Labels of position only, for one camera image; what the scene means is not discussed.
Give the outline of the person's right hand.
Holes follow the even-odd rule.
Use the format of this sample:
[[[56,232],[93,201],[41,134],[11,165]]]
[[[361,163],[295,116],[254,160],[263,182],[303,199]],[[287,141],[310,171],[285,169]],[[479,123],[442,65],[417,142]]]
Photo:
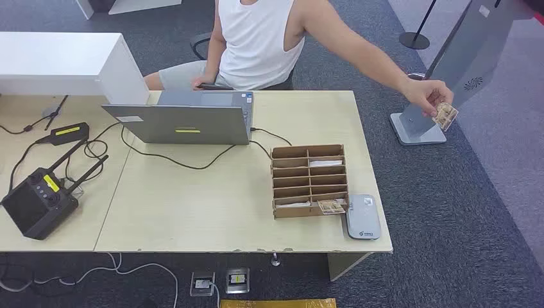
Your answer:
[[[214,85],[216,78],[214,76],[201,75],[191,82],[192,90],[204,90],[204,85]]]

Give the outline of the person's left hand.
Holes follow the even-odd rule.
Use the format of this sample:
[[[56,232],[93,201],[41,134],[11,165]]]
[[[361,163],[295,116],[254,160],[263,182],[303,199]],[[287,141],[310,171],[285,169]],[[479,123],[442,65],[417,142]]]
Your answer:
[[[401,93],[412,104],[421,108],[424,116],[435,117],[437,106],[441,103],[451,104],[454,93],[440,80],[408,79],[402,85]]]

